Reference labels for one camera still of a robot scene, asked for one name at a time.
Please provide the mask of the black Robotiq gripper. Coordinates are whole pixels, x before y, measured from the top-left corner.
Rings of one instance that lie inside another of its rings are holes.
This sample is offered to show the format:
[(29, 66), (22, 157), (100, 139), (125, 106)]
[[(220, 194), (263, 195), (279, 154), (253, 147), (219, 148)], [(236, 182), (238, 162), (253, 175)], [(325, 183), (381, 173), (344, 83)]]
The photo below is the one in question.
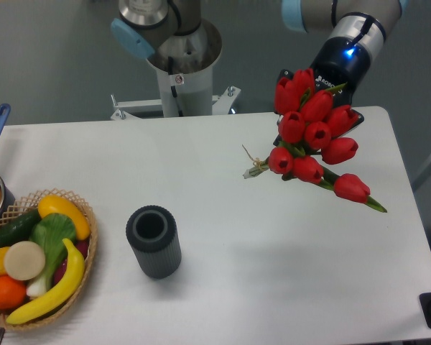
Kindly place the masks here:
[[(345, 37), (327, 40), (310, 65), (318, 91), (346, 84), (334, 95), (334, 107), (352, 104), (353, 95), (370, 66), (369, 53), (358, 45), (352, 45), (351, 40)], [(277, 77), (277, 85), (286, 86), (293, 78), (291, 70), (282, 69)], [(350, 108), (346, 134), (350, 134), (363, 122), (364, 116)]]

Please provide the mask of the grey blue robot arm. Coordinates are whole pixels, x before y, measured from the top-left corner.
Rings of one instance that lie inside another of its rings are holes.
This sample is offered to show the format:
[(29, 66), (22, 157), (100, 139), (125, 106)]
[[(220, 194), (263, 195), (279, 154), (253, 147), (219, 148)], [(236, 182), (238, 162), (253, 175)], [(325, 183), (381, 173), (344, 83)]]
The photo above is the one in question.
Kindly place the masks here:
[[(311, 68), (318, 89), (336, 88), (335, 104), (349, 104), (359, 83), (402, 16), (405, 1), (283, 1), (282, 19), (295, 31), (325, 30)], [(116, 41), (155, 70), (158, 101), (117, 102), (114, 117), (161, 110), (166, 117), (225, 115), (240, 94), (213, 94), (213, 66), (222, 51), (219, 31), (201, 16), (199, 1), (120, 1), (111, 23)]]

